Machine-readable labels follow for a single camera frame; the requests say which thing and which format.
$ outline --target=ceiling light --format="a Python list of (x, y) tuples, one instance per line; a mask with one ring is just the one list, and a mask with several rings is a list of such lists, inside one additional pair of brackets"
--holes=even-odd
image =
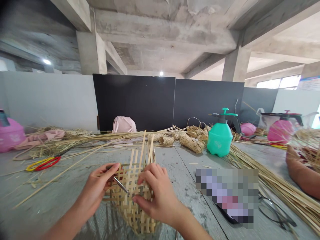
[(44, 59), (43, 62), (44, 62), (45, 64), (51, 65), (51, 62), (50, 62), (49, 60), (47, 60), (47, 59)]

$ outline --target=white bag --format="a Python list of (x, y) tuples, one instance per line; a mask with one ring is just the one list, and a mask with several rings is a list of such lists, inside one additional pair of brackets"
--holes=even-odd
[(113, 121), (112, 133), (137, 132), (135, 122), (129, 117), (118, 116)]

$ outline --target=poster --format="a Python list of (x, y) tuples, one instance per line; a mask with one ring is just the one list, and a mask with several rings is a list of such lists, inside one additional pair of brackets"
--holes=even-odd
[(297, 90), (320, 91), (320, 76), (300, 79)]

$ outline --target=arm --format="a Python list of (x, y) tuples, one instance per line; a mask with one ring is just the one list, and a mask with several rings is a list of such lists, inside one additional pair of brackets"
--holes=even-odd
[(94, 215), (108, 188), (107, 181), (119, 169), (119, 163), (109, 163), (93, 171), (73, 206), (42, 237), (45, 240), (71, 240), (86, 221)]
[(176, 197), (167, 170), (159, 164), (146, 166), (138, 179), (138, 184), (144, 181), (150, 184), (154, 192), (152, 202), (136, 195), (136, 202), (151, 218), (175, 228), (185, 240), (212, 240), (189, 209)]
[(302, 164), (299, 155), (288, 146), (286, 163), (292, 180), (307, 194), (320, 199), (320, 174)]

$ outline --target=table surface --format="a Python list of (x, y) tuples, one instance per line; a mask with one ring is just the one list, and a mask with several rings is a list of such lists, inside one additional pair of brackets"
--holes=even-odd
[[(294, 186), (297, 186), (288, 175), (284, 150), (263, 145), (242, 143), (236, 143), (236, 145), (265, 165), (269, 170), (280, 175)], [(72, 149), (65, 155), (83, 150), (83, 148)], [(130, 161), (131, 150), (104, 148), (102, 151), (84, 159), (63, 174), (56, 182), (51, 183), (14, 210), (12, 208), (16, 204), (41, 187), (41, 184), (37, 184), (37, 188), (34, 189), (30, 184), (23, 183), (33, 176), (32, 180), (37, 180), (41, 173), (18, 172), (0, 177), (1, 231), (9, 239), (16, 237), (25, 238), (26, 234), (32, 237), (45, 232), (71, 207), (92, 170), (108, 162), (128, 163)], [(295, 239), (291, 233), (281, 229), (278, 224), (267, 219), (259, 211), (258, 219), (255, 219), (254, 230), (247, 230), (240, 224), (232, 225), (224, 218), (217, 206), (196, 189), (196, 168), (204, 168), (203, 166), (209, 166), (212, 169), (233, 168), (226, 159), (213, 156), (207, 151), (204, 151), (202, 154), (194, 154), (180, 145), (165, 148), (156, 147), (155, 153), (157, 163), (167, 168), (179, 200), (190, 209), (213, 239)], [(29, 164), (28, 161), (11, 161), (15, 154), (17, 152), (0, 154), (0, 175), (22, 170)], [(86, 154), (60, 161), (41, 175), (41, 181), (50, 181), (84, 156)], [(273, 194), (270, 195), (297, 223), (297, 227), (294, 230), (301, 239), (319, 239), (285, 204)], [(145, 238), (174, 239), (174, 236), (174, 229), (161, 224), (156, 235)], [(88, 220), (75, 239), (139, 239), (139, 237), (134, 235), (113, 208), (109, 205), (101, 204), (96, 214)]]

